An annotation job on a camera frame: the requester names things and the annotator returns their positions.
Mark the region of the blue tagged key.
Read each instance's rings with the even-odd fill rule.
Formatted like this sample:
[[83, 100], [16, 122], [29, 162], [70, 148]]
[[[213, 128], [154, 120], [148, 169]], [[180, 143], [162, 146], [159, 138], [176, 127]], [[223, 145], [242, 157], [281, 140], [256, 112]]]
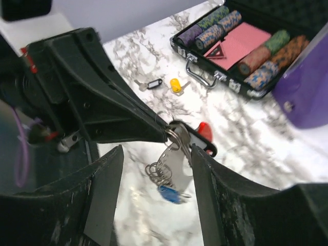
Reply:
[[187, 199], [191, 198], [191, 195], [180, 193], [173, 187], [169, 186], [158, 186], [157, 190], [163, 199], [174, 204], [184, 203]]

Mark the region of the purple metronome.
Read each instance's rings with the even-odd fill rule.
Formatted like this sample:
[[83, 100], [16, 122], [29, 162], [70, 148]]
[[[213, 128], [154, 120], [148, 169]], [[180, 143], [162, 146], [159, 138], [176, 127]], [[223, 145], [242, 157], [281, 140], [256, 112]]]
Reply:
[[284, 72], [272, 94], [295, 127], [327, 125], [327, 25]]

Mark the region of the key with yellow tag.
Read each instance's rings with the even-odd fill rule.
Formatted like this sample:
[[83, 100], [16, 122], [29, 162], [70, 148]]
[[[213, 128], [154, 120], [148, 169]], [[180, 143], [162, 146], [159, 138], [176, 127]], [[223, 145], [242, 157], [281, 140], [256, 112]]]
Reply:
[[181, 96], [184, 94], [184, 89], [190, 84], [188, 81], [183, 86], [180, 84], [179, 80], [176, 78], [173, 78], [170, 80], [171, 85], [171, 92], [175, 94], [176, 96]]

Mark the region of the key with black tag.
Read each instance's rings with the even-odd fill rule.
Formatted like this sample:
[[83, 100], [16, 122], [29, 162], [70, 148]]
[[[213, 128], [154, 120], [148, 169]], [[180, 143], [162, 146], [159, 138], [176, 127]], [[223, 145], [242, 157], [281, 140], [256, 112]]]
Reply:
[[196, 145], [207, 152], [211, 157], [215, 157], [217, 155], [217, 148], [212, 143], [213, 134], [211, 126], [207, 122], [201, 122], [196, 129], [190, 127], [187, 123], [182, 120], [173, 120], [169, 123], [169, 126], [176, 133], [180, 133], [180, 129], [182, 126], [186, 129], [189, 135], [189, 142], [185, 144], [184, 154], [189, 162], [189, 166], [192, 167], [191, 161], [191, 147], [192, 145]]
[[141, 83], [138, 80], [134, 80], [134, 82], [139, 86], [139, 90], [144, 92], [146, 90], [152, 90], [155, 88], [158, 88], [159, 86], [161, 86], [163, 80], [161, 78], [150, 81], [148, 83]]

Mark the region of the metal key organizer red handle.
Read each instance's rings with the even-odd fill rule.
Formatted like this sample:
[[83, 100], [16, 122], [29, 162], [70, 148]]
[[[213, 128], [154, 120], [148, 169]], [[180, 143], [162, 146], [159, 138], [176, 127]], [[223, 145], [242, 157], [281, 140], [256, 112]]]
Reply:
[[174, 132], [170, 136], [172, 144], [161, 154], [157, 162], [145, 167], [149, 179], [157, 186], [173, 187], [183, 193], [192, 181], [192, 170], [184, 154], [185, 144], [189, 142], [189, 135], [181, 127], [180, 133]]

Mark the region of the pink playing card deck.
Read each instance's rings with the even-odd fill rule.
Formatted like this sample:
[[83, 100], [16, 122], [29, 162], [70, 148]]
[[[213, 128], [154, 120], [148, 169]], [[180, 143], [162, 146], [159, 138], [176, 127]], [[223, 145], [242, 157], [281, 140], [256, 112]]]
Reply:
[[228, 70], [232, 65], [247, 56], [270, 37], [270, 33], [248, 23], [242, 23], [230, 31], [221, 42], [226, 55], [225, 59], [206, 58], [223, 69]]

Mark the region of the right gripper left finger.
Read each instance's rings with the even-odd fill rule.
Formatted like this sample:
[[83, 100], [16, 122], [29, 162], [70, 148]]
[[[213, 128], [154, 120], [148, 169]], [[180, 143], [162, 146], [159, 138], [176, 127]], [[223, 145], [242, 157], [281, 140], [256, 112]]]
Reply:
[[122, 146], [116, 146], [34, 192], [1, 196], [1, 245], [117, 245], [123, 163]]

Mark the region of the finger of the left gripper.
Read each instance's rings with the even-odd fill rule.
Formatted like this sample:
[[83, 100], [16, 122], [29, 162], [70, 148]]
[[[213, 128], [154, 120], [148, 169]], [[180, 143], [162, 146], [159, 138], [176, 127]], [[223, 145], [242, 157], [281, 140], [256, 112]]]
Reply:
[[113, 67], [95, 30], [75, 30], [48, 41], [59, 81], [81, 134], [97, 143], [167, 141], [167, 124]]

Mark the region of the triangular mirror dealer card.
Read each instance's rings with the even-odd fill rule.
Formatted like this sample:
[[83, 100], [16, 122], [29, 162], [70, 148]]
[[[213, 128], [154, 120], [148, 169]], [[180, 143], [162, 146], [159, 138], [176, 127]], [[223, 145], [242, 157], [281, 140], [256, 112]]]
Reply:
[[218, 41], [204, 56], [212, 59], [225, 59], [226, 54], [221, 46], [221, 41]]

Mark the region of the black poker chip case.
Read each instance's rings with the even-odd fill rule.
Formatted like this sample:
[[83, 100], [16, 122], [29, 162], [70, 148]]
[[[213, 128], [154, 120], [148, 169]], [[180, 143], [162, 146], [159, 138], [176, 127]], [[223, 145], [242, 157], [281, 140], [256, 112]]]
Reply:
[[171, 37], [186, 72], [255, 100], [327, 23], [327, 1], [225, 1]]

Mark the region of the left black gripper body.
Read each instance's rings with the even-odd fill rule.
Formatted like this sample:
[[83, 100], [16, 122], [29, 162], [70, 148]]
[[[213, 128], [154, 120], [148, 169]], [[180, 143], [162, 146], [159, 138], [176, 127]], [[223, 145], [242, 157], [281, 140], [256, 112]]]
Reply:
[[47, 99], [46, 112], [61, 134], [74, 131], [103, 140], [103, 80], [92, 54], [102, 54], [93, 28], [79, 28], [26, 47], [34, 80]]

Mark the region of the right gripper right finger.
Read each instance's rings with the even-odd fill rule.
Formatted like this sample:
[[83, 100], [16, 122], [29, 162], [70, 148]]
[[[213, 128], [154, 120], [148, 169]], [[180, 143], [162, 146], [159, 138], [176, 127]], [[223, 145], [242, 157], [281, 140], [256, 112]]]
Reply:
[[327, 184], [275, 190], [192, 147], [204, 245], [327, 245]]

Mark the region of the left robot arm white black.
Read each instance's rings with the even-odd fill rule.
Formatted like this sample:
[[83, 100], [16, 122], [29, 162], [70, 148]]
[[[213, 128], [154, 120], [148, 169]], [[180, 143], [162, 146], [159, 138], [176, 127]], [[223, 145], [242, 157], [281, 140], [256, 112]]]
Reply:
[[165, 142], [167, 123], [127, 85], [93, 28], [51, 1], [1, 1], [1, 96], [60, 137]]

